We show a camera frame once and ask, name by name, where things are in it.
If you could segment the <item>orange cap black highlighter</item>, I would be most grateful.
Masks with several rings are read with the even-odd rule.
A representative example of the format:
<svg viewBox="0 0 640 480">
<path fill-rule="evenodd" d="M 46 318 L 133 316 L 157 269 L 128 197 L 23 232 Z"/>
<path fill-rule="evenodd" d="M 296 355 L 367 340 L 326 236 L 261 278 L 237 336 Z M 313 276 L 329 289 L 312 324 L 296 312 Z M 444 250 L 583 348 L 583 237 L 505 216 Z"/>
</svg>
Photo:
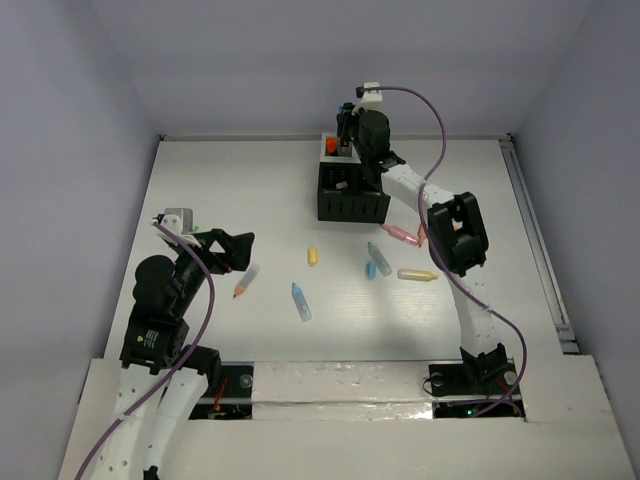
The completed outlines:
<svg viewBox="0 0 640 480">
<path fill-rule="evenodd" d="M 338 155 L 337 144 L 336 144 L 336 141 L 335 141 L 335 139 L 333 137 L 328 137 L 326 139 L 325 147 L 326 147 L 326 155 L 327 156 L 337 156 Z"/>
</svg>

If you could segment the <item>pink highlighter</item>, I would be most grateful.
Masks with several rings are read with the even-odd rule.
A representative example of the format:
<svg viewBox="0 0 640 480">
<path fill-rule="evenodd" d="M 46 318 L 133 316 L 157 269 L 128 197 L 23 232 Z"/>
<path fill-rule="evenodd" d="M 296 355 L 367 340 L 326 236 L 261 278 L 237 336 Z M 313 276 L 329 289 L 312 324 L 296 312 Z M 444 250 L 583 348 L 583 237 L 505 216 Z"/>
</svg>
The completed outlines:
<svg viewBox="0 0 640 480">
<path fill-rule="evenodd" d="M 420 246 L 419 238 L 416 235 L 411 234 L 402 228 L 399 228 L 395 225 L 388 225 L 388 224 L 382 224 L 381 228 L 396 240 L 399 240 L 403 243 L 406 243 L 414 247 Z"/>
</svg>

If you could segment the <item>blue cap black highlighter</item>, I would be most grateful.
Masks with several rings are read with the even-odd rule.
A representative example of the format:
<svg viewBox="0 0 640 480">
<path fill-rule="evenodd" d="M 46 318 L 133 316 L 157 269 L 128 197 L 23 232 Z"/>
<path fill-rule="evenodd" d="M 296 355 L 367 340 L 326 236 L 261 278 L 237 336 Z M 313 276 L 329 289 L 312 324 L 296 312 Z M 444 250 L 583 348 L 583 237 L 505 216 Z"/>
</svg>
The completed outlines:
<svg viewBox="0 0 640 480">
<path fill-rule="evenodd" d="M 342 113 L 344 113 L 345 111 L 350 111 L 352 108 L 353 108 L 353 104 L 352 104 L 352 103 L 350 103 L 350 102 L 346 102 L 346 103 L 344 103 L 343 105 L 341 105 L 341 106 L 339 107 L 338 112 L 339 112 L 340 114 L 342 114 Z"/>
</svg>

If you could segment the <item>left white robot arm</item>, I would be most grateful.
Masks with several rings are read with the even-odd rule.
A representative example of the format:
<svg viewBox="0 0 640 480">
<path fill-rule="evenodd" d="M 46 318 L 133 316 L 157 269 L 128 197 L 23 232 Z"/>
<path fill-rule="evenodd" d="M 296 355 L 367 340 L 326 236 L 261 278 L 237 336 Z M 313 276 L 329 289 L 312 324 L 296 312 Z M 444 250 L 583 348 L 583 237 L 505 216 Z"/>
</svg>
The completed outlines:
<svg viewBox="0 0 640 480">
<path fill-rule="evenodd" d="M 248 269 L 255 235 L 154 226 L 177 256 L 150 256 L 135 270 L 111 423 L 78 479 L 161 478 L 197 401 L 221 386 L 220 353 L 200 344 L 215 305 L 213 278 Z"/>
</svg>

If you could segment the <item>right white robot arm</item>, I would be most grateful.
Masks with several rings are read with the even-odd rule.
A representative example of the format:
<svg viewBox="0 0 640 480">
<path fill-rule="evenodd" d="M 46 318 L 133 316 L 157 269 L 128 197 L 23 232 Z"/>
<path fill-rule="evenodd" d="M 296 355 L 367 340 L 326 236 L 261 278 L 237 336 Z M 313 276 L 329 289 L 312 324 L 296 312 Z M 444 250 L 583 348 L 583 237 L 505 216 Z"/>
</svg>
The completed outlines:
<svg viewBox="0 0 640 480">
<path fill-rule="evenodd" d="M 461 333 L 461 361 L 429 368 L 432 394 L 499 394 L 497 383 L 514 367 L 484 298 L 489 241 L 476 197 L 426 182 L 391 150 L 389 120 L 379 111 L 343 104 L 337 137 L 341 145 L 354 148 L 369 184 L 425 215 L 429 253 L 447 276 Z"/>
</svg>

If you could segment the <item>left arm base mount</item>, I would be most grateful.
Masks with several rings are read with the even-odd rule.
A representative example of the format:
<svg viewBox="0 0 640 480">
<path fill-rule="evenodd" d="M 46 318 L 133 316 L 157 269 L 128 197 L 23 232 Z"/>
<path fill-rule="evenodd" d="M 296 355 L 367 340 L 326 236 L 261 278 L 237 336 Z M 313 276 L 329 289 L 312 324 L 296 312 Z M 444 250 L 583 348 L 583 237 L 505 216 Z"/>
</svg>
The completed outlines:
<svg viewBox="0 0 640 480">
<path fill-rule="evenodd" d="M 198 400 L 189 419 L 250 420 L 253 383 L 253 363 L 223 363 L 218 384 Z"/>
</svg>

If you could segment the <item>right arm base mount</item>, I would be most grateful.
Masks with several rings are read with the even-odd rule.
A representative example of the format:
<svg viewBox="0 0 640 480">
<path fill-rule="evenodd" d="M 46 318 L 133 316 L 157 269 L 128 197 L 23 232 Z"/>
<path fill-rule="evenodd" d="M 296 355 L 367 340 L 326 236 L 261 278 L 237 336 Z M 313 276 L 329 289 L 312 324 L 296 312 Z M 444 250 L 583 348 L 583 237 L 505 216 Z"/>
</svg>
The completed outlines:
<svg viewBox="0 0 640 480">
<path fill-rule="evenodd" d="M 459 363 L 429 366 L 422 388 L 436 398 L 435 415 L 441 418 L 524 417 L 515 365 L 502 343 L 474 357 L 460 349 Z"/>
</svg>

